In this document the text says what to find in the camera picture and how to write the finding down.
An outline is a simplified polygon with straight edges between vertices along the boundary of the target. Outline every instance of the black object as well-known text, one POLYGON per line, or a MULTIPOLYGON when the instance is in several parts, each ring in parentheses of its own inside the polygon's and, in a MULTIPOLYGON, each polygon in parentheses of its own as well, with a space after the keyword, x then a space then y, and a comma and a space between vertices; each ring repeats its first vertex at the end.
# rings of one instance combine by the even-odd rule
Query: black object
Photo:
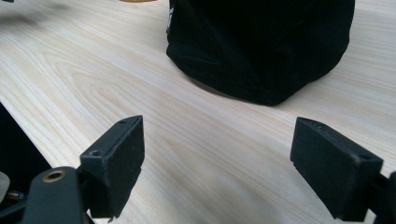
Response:
POLYGON ((396 223, 396 173, 386 179, 382 159, 334 129, 297 118, 290 159, 334 218, 363 221, 370 208, 396 223))
MULTIPOLYGON (((1 147, 4 151, 0 150, 0 160, 5 163, 0 162, 0 165, 12 173, 11 183, 17 180, 21 182, 24 177, 20 184, 14 186, 23 186, 25 189, 25 182, 31 181, 29 178, 32 177, 18 175, 18 169, 14 166, 11 166, 12 169, 7 167, 8 163, 13 162, 7 160, 16 159, 7 154, 7 149, 19 151, 18 147, 28 147, 25 148, 25 156, 32 154, 37 157, 38 151, 33 150, 35 147, 7 111, 2 106, 0 109, 7 115, 0 119, 1 135, 8 133, 0 139, 5 143, 5 147, 1 147), (20 142, 12 140, 11 136, 20 139, 20 142)), ((92 217, 119 217, 140 174, 144 157, 143 118, 123 119, 81 154, 81 165, 77 170, 59 167, 36 176, 32 185, 27 185, 30 186, 28 200, 2 209, 0 223, 20 223, 22 216, 22 223, 26 224, 93 223, 85 215, 87 209, 91 209, 92 217)), ((35 167, 35 164, 28 162, 24 166, 35 167)))
POLYGON ((354 0, 170 0, 168 56, 228 95, 276 105, 329 73, 349 42, 354 0))

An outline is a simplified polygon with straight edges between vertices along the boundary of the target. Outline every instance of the light wood surface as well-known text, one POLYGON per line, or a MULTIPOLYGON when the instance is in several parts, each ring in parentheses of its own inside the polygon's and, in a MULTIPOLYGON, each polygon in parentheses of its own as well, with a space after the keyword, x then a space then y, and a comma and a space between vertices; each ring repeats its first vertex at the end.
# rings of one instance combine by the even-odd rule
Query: light wood surface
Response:
POLYGON ((340 223, 290 162, 297 117, 396 170, 395 1, 358 0, 342 61, 275 107, 193 84, 165 55, 167 20, 165 0, 0 2, 0 101, 52 166, 144 116, 143 171, 114 223, 340 223))

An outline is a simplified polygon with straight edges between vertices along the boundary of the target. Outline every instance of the table surface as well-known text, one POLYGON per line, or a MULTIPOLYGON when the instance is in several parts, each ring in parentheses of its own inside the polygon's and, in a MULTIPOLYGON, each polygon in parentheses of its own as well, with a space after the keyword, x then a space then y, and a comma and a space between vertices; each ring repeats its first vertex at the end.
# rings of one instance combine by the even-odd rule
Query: table surface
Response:
POLYGON ((0 2, 0 101, 52 166, 144 116, 143 170, 114 223, 341 222, 290 162, 297 117, 396 170, 396 1, 358 0, 342 61, 274 107, 192 83, 165 55, 167 22, 165 0, 0 2))

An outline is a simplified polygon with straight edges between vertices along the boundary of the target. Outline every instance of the black bag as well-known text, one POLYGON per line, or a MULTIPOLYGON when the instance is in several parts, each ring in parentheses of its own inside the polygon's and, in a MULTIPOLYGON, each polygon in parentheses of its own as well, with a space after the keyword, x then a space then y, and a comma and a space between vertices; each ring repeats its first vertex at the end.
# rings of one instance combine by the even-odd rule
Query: black bag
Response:
POLYGON ((276 105, 329 73, 349 42, 354 0, 170 0, 167 55, 228 95, 276 105))

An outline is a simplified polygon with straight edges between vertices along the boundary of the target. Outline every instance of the wooden table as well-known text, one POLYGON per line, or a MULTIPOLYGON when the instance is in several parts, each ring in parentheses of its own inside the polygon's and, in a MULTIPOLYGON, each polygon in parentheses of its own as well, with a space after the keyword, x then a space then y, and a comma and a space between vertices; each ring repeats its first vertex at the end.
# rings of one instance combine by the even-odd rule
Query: wooden table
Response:
POLYGON ((340 222, 290 162, 297 117, 396 170, 395 1, 359 0, 342 61, 274 107, 193 84, 165 55, 167 20, 165 0, 0 2, 0 101, 52 166, 144 116, 143 171, 114 223, 340 222))

